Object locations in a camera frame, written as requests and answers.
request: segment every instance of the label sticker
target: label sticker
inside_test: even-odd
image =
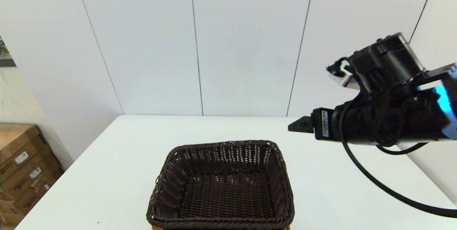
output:
[[[37,167],[35,170],[30,173],[30,178],[35,179],[41,173],[41,168]]]
[[[328,113],[327,111],[321,111],[322,114],[322,135],[328,137]]]
[[[20,164],[22,162],[24,162],[24,160],[26,160],[28,158],[28,154],[27,152],[22,152],[21,155],[19,155],[17,158],[14,159],[14,161],[16,161],[16,164]]]

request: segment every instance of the brown wicker basket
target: brown wicker basket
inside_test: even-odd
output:
[[[281,229],[294,216],[282,154],[271,141],[176,147],[147,209],[151,225],[172,229]]]

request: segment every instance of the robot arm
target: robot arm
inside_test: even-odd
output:
[[[394,198],[416,209],[457,218],[457,210],[433,207],[408,199],[372,176],[351,152],[348,142],[377,145],[401,155],[428,142],[457,139],[457,66],[425,70],[401,33],[343,57],[327,67],[344,87],[359,95],[335,109],[317,108],[289,125],[289,131],[314,133],[318,140],[341,142],[359,170]],[[441,81],[428,89],[421,85]],[[400,142],[419,142],[402,152],[385,149]]]

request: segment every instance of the white wall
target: white wall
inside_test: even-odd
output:
[[[325,67],[390,34],[409,40],[425,1],[311,0],[288,115],[353,99],[357,91],[331,80]]]
[[[74,160],[16,67],[0,67],[0,122],[37,125],[63,169],[66,170],[73,163]]]
[[[204,115],[286,115],[308,1],[194,0]]]
[[[411,40],[427,69],[457,63],[457,0],[428,0]],[[435,142],[410,158],[457,204],[457,143]]]
[[[21,75],[77,158],[122,114],[82,0],[0,0],[0,9]]]
[[[201,115],[192,0],[84,0],[126,114]]]

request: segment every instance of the cardboard box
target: cardboard box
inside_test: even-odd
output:
[[[10,177],[21,165],[28,162],[39,150],[44,149],[46,146],[47,144],[44,144],[39,135],[35,136],[8,159],[2,161],[0,164],[0,183],[3,179]]]
[[[41,156],[43,151],[47,151],[47,155],[44,157]],[[59,167],[60,165],[50,152],[49,147],[46,147],[1,183],[1,199],[19,199],[21,194],[30,188],[33,182],[38,179],[37,177],[48,178]]]
[[[24,216],[0,212],[0,221],[7,225],[18,225],[24,219]]]
[[[0,163],[5,162],[39,133],[35,125],[0,124]]]
[[[49,178],[40,177],[17,200],[0,200],[0,211],[25,216],[35,204],[46,194],[51,186],[62,176],[58,169]]]

